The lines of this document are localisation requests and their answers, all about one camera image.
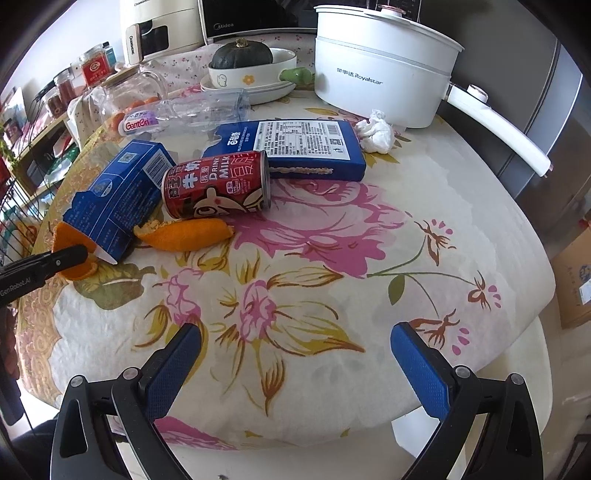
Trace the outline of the white plate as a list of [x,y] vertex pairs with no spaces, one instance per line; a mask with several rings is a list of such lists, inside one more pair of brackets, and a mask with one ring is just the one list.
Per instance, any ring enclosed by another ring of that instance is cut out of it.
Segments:
[[[222,91],[222,88],[213,86],[208,75],[202,77],[199,84],[202,91]],[[245,88],[245,92],[249,95],[249,103],[253,106],[280,100],[293,92],[295,88],[294,83],[279,82],[266,86]]]

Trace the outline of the large blue food box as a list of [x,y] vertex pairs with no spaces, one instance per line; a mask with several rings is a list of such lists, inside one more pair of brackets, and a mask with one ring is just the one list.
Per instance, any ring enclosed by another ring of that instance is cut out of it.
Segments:
[[222,124],[202,155],[263,151],[270,176],[360,182],[367,162],[345,120],[256,120]]

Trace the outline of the clear plastic water bottle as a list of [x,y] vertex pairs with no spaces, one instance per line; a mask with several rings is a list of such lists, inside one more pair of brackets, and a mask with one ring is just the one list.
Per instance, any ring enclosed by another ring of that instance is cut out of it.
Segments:
[[138,106],[118,124],[123,137],[143,133],[211,131],[249,116],[249,95],[243,89],[210,90]]

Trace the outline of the white electric cooking pot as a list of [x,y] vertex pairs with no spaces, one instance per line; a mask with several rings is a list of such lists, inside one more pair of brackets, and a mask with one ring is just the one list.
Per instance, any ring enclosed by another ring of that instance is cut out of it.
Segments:
[[461,44],[388,6],[320,5],[315,11],[315,94],[322,100],[363,117],[380,110],[389,124],[411,129],[429,127],[447,102],[503,141],[537,175],[551,170],[547,155],[489,106],[484,90],[452,82]]

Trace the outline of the cream air fryer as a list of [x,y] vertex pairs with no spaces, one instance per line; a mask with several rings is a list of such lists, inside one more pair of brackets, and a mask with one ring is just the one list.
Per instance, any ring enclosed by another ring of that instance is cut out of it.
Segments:
[[118,7],[126,65],[204,45],[197,1],[128,0]]

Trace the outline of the lower cardboard box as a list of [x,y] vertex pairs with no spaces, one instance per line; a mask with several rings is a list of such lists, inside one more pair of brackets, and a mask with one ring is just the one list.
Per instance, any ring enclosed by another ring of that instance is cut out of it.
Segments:
[[590,321],[590,228],[586,228],[551,265],[563,329]]

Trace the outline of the white crumpled tissue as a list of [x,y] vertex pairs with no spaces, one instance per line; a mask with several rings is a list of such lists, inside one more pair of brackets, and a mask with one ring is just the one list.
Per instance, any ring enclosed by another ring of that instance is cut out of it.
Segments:
[[370,117],[353,126],[363,152],[388,154],[394,147],[394,130],[384,112],[373,109]]

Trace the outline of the wooden shelf rack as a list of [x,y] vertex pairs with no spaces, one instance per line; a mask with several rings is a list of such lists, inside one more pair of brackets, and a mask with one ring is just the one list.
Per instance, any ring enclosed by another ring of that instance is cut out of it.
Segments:
[[35,196],[44,175],[55,161],[53,145],[68,130],[66,122],[69,118],[66,113],[55,119],[46,116],[46,119],[37,134],[21,138],[21,148],[9,167],[12,176],[29,197]]

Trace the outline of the orange peel piece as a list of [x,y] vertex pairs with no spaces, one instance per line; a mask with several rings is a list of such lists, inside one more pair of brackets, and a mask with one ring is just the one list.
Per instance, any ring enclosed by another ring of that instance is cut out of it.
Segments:
[[231,239],[235,230],[219,218],[159,222],[133,227],[134,235],[150,247],[167,252],[198,251]]

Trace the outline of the glass jar with lid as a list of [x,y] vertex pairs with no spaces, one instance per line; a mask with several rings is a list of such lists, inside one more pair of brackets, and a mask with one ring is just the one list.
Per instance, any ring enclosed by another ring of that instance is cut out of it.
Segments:
[[166,97],[163,78],[138,65],[111,75],[91,92],[101,122],[117,113],[132,110],[139,103],[150,103]]

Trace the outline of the black microwave oven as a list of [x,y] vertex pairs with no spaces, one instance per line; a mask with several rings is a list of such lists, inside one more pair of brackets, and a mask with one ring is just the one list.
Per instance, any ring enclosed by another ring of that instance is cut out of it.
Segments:
[[398,8],[404,18],[418,21],[422,2],[404,1],[314,1],[314,0],[204,0],[198,1],[201,29],[208,42],[259,32],[304,32],[317,29],[315,7],[351,6],[380,11]]

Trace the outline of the small blue carton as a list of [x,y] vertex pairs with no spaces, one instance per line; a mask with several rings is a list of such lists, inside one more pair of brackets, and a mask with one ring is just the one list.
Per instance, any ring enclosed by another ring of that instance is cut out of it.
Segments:
[[157,142],[133,140],[110,161],[87,190],[75,194],[63,221],[90,240],[102,260],[117,264],[162,200],[161,182],[175,165]]

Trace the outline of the dark green pumpkin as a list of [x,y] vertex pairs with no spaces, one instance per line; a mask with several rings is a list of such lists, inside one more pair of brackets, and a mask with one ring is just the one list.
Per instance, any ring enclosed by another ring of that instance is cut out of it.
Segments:
[[213,69],[238,69],[273,63],[273,54],[265,43],[238,38],[219,47],[209,66]]

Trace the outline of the red label spice jar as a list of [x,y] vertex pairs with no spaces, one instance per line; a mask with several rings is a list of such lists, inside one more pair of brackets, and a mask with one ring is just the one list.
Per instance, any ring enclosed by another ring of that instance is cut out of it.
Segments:
[[82,54],[81,68],[88,87],[100,84],[113,73],[112,57],[112,49],[108,42],[98,44]]

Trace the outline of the red milk drink can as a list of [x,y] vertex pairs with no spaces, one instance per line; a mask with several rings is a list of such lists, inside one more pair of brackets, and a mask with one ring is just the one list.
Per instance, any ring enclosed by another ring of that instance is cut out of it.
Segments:
[[165,172],[161,193],[173,219],[263,211],[270,207],[269,161],[249,151],[184,162]]

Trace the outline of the floral tablecloth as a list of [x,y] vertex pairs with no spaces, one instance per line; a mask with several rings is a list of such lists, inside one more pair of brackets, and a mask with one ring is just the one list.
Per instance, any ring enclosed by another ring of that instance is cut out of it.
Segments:
[[390,350],[407,321],[480,369],[549,304],[555,279],[530,222],[442,118],[370,155],[361,182],[276,179],[266,211],[190,253],[135,248],[90,278],[19,303],[25,389],[58,406],[81,374],[142,364],[190,322],[204,350],[169,414],[172,444],[307,446],[417,406]]

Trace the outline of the grey refrigerator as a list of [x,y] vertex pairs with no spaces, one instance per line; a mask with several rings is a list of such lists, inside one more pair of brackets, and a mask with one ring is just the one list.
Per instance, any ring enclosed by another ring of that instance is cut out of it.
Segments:
[[454,83],[489,104],[550,158],[538,176],[489,131],[449,105],[439,114],[477,151],[543,234],[590,208],[590,84],[560,40],[518,1],[425,1],[422,23],[465,48]]

